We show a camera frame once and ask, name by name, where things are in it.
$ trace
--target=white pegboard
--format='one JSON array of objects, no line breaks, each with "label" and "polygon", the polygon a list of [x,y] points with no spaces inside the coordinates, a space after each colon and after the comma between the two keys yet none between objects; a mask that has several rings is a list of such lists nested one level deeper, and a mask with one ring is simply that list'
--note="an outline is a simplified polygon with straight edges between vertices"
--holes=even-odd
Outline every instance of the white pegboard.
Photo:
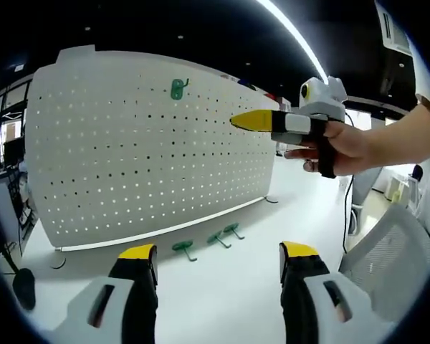
[{"label": "white pegboard", "polygon": [[[229,119],[278,104],[178,61],[96,52],[34,74],[27,162],[53,246],[149,233],[267,194],[274,142]],[[172,81],[187,78],[173,100]]]}]

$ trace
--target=wrist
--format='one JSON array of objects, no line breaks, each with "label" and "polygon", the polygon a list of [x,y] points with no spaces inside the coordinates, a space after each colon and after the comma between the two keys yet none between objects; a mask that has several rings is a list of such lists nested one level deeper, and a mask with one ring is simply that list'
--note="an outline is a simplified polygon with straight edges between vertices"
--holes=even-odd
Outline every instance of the wrist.
[{"label": "wrist", "polygon": [[363,165],[365,169],[375,168],[383,165],[382,162],[382,150],[378,144],[378,138],[376,137],[375,130],[363,131],[365,136],[366,153],[363,159]]}]

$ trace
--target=green peg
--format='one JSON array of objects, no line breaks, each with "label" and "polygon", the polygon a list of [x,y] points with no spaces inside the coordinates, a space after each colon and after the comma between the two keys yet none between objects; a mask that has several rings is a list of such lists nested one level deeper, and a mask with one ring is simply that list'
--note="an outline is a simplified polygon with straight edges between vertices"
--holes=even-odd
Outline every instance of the green peg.
[{"label": "green peg", "polygon": [[217,233],[209,236],[209,238],[207,239],[207,244],[212,245],[214,242],[219,242],[224,246],[225,249],[228,249],[229,247],[231,247],[231,244],[227,245],[220,239],[220,235],[221,235],[221,231],[218,231]]},{"label": "green peg", "polygon": [[186,256],[188,257],[190,262],[195,262],[196,260],[198,260],[197,258],[191,258],[189,253],[188,253],[188,249],[193,246],[193,240],[188,240],[186,242],[177,242],[176,244],[174,244],[172,246],[172,250],[175,252],[178,251],[184,251]]},{"label": "green peg", "polygon": [[237,231],[236,231],[237,227],[239,227],[239,224],[237,222],[235,224],[230,224],[229,226],[226,226],[223,229],[223,233],[227,233],[227,234],[234,233],[234,235],[237,237],[237,239],[244,240],[245,236],[240,236],[237,233]]},{"label": "green peg", "polygon": [[183,89],[188,85],[189,79],[186,79],[186,84],[183,83],[182,79],[174,79],[172,81],[171,98],[180,100],[183,97]]}]

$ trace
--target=forearm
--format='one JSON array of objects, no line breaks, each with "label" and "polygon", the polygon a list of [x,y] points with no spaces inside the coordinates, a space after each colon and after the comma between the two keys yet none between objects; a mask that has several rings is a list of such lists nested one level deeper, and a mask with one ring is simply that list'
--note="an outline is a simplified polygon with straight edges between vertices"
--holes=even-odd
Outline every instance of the forearm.
[{"label": "forearm", "polygon": [[430,158],[430,112],[423,105],[417,105],[398,122],[365,135],[369,168],[421,163]]}]

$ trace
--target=ceiling light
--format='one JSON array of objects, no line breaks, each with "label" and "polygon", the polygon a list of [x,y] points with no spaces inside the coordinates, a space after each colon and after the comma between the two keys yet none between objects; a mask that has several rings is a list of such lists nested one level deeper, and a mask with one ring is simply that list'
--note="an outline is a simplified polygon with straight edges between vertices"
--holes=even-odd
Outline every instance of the ceiling light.
[{"label": "ceiling light", "polygon": [[22,65],[22,64],[18,64],[15,68],[14,68],[14,71],[15,72],[20,72],[21,70],[23,70],[24,69],[24,65]]},{"label": "ceiling light", "polygon": [[297,30],[295,25],[280,11],[270,0],[257,0],[261,5],[263,5],[269,12],[271,12],[279,22],[293,35],[293,37],[298,41],[300,46],[304,49],[307,56],[310,58],[314,64],[315,69],[322,78],[325,84],[328,84],[328,77],[323,70],[322,65],[318,61],[312,49],[310,49],[309,44],[306,42],[301,33]]}]

